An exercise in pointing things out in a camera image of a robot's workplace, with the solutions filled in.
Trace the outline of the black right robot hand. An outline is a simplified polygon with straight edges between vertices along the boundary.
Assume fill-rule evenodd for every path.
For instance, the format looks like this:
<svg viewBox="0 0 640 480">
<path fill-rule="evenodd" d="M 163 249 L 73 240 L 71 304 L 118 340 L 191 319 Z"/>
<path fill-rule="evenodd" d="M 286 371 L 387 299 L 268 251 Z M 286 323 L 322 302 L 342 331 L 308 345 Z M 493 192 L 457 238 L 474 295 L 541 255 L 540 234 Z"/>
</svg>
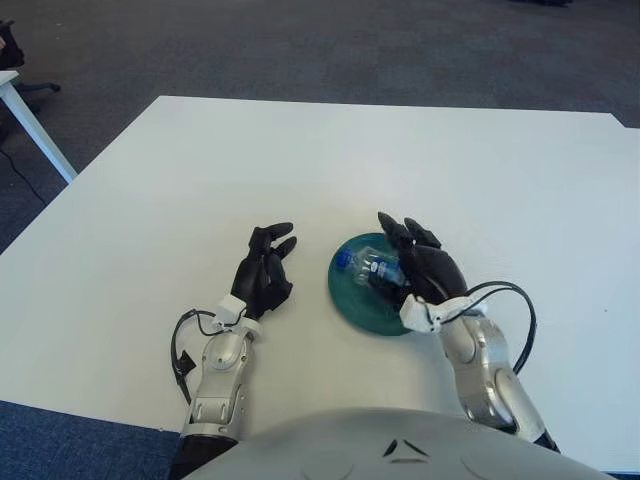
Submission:
<svg viewBox="0 0 640 480">
<path fill-rule="evenodd" d="M 430 230 L 408 217 L 400 224 L 384 212 L 378 213 L 378 220 L 398 253 L 405 280 L 397 285 L 373 277 L 370 286 L 394 309 L 399 310 L 409 294 L 435 305 L 466 294 L 468 287 L 462 272 Z"/>
</svg>

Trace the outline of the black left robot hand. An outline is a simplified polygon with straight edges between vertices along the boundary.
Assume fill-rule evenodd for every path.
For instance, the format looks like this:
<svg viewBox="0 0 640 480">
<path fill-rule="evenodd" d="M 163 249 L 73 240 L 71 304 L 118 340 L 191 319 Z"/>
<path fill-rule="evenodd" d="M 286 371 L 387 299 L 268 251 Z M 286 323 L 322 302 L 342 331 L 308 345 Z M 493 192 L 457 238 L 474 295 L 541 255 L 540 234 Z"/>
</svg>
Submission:
<svg viewBox="0 0 640 480">
<path fill-rule="evenodd" d="M 293 228 L 291 222 L 254 228 L 248 254 L 240 262 L 231 287 L 231 294 L 245 302 L 247 318 L 259 320 L 289 298 L 293 284 L 286 277 L 282 261 L 295 248 L 297 238 L 273 243 L 289 235 Z"/>
</svg>

